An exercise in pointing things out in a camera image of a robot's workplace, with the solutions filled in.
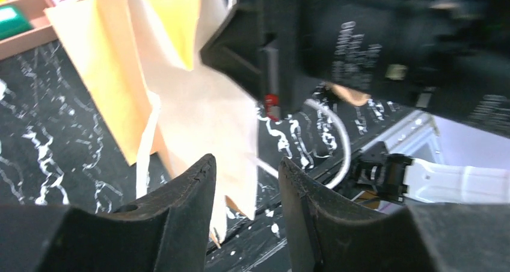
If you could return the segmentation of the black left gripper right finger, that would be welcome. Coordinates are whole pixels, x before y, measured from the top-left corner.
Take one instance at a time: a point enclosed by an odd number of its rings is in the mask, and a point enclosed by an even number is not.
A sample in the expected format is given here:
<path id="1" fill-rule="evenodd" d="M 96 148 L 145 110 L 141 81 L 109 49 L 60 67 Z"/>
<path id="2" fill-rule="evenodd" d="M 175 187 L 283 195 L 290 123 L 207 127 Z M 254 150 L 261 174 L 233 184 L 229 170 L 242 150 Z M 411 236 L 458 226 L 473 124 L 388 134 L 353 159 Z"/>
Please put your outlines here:
<path id="1" fill-rule="evenodd" d="M 508 271 L 509 206 L 435 203 L 392 214 L 361 206 L 282 159 L 293 271 Z"/>

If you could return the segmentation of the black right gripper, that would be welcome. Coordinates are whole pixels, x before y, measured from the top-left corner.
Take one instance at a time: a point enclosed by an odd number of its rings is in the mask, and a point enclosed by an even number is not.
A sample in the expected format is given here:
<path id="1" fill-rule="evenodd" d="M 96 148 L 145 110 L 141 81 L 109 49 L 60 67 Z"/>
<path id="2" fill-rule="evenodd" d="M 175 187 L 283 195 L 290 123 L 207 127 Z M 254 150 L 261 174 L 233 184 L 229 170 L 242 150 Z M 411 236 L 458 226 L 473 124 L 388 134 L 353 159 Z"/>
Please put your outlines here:
<path id="1" fill-rule="evenodd" d="M 509 0 L 237 0 L 200 55 L 273 120 L 323 81 L 509 137 Z"/>

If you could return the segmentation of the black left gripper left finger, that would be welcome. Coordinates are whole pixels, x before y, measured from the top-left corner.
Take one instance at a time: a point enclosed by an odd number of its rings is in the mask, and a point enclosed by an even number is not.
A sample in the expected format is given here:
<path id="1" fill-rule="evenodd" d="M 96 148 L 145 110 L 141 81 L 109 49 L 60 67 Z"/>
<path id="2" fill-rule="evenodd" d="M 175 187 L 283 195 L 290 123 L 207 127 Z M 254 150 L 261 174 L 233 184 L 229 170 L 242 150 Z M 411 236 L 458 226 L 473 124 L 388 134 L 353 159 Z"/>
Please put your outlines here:
<path id="1" fill-rule="evenodd" d="M 2 271 L 203 271 L 217 165 L 200 158 L 111 214 L 1 206 Z"/>

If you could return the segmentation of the brown paper takeout bag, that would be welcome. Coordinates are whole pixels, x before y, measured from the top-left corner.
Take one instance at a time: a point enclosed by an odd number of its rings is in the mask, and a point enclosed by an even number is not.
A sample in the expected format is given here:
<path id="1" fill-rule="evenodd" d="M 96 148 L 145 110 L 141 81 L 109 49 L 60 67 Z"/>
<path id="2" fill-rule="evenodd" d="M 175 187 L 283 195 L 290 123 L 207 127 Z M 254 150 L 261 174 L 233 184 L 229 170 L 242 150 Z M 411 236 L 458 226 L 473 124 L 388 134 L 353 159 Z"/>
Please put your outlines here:
<path id="1" fill-rule="evenodd" d="M 45 13 L 128 164 L 147 192 L 149 155 L 172 177 L 207 153 L 217 179 L 206 234 L 227 236 L 227 210 L 256 213 L 256 103 L 199 51 L 227 16 L 226 0 L 81 0 Z"/>

